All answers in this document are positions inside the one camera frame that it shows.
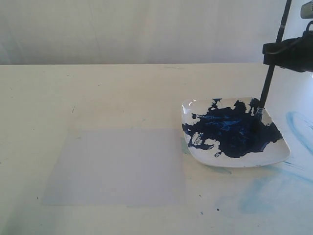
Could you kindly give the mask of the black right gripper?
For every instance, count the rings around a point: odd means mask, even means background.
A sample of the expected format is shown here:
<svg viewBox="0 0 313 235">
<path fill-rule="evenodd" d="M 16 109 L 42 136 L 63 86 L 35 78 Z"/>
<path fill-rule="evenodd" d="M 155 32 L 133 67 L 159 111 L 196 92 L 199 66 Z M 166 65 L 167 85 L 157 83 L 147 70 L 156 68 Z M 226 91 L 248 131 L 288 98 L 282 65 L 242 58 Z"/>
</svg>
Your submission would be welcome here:
<svg viewBox="0 0 313 235">
<path fill-rule="evenodd" d="M 302 37 L 263 44 L 263 64 L 296 72 L 313 71 L 313 32 L 305 30 Z"/>
</svg>

